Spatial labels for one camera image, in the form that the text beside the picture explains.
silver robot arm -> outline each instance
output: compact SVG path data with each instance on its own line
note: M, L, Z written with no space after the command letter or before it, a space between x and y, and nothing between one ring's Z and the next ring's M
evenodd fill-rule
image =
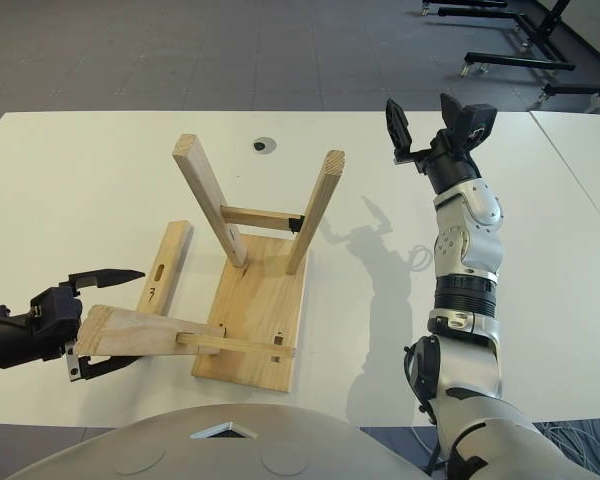
M449 479L600 478L569 461L514 406L500 399L496 286L503 214L469 151L490 134L496 110L442 95L447 128L411 153L402 109L389 100L396 163L413 161L437 194L436 291L430 336L405 348L405 373L438 430Z

upside-down wooden stool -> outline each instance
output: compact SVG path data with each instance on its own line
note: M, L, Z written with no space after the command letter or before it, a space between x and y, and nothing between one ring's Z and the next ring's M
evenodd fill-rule
M225 337L184 334L177 339L220 349L218 354L198 354L192 375L288 392L307 269L305 254L342 175L344 152L327 153L304 215L227 205L195 135L180 137L173 158L227 254L207 320L209 327L225 328ZM294 240L241 235L236 225L297 234ZM244 348L225 349L227 341Z

wood grain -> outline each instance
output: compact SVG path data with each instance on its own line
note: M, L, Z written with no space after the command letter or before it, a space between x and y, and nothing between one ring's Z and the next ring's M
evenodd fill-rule
M78 355L195 355L217 348L176 343L179 332L222 337L224 328L133 310L94 305L78 331Z
M227 223L251 225L252 227L289 230L289 219L300 220L301 215L283 212L253 210L251 208L220 207L222 218Z
M138 312L155 315L167 313L192 231L191 224L186 220L169 222L140 295L136 308Z
M208 324L226 337L296 347L306 260L296 275L285 272L291 240L243 235L249 259L242 268L225 263ZM198 355L192 374L288 392L293 358L221 350Z
M296 235L287 260L286 272L290 275L298 271L300 262L307 253L311 239L318 229L320 220L327 209L333 191L340 181L344 169L344 152L331 150L327 153L318 180L313 187L309 204L304 213L304 222L300 232Z
M220 245L233 265L241 267L247 257L247 249L238 228L227 224L220 213L226 205L218 180L196 135L181 135L173 149L173 158L178 164L189 188L200 204Z
M260 353L269 356L293 358L295 348L285 345L272 345L269 343L255 343L237 338L210 337L193 333L178 333L176 342L197 347L219 348L234 352Z

wooden board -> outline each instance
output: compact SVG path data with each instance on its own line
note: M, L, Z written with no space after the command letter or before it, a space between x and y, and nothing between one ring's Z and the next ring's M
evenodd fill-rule
M219 348L220 350L231 350L234 352L259 353L276 357L293 358L296 349L286 345L271 343L255 343L237 338L211 337L197 333L178 333L176 342L198 347Z
M227 223L251 225L253 227L271 228L274 230L291 230L289 219L299 221L302 215L283 212L253 210L251 208L220 207L222 218Z
M286 274L292 240L243 235L247 263L227 261L208 324L227 329L226 337L296 347L304 293L306 259L295 275ZM221 350L198 355L192 375L288 392L293 358Z
M224 336L224 328L124 308L94 305L78 332L78 355L195 355L217 348L176 343L178 333Z
M136 307L138 312L156 315L167 313L192 231L191 224L186 220L169 222L140 295Z

white table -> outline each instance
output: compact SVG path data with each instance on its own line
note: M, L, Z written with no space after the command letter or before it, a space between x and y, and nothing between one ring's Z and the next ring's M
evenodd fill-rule
M600 212L600 115L532 115Z
M416 148L439 113L408 114ZM142 359L70 384L64 360L0 372L0 422L118 426L227 402L284 403L355 425L424 424L402 371L402 347L426 334L434 271L410 252L436 235L433 191L393 165L382 113L64 112L0 121L0 304L15 313L67 274L148 271L170 220L194 241L170 315L204 321L224 256L170 152L200 135L230 203L301 212L330 148L347 164L316 235L292 392L197 379L192 358ZM251 151L260 136L278 149ZM600 417L600 216L526 113L501 113L475 152L504 206L498 291L504 398L531 419ZM368 198L390 223L379 233ZM142 281L84 290L134 308Z

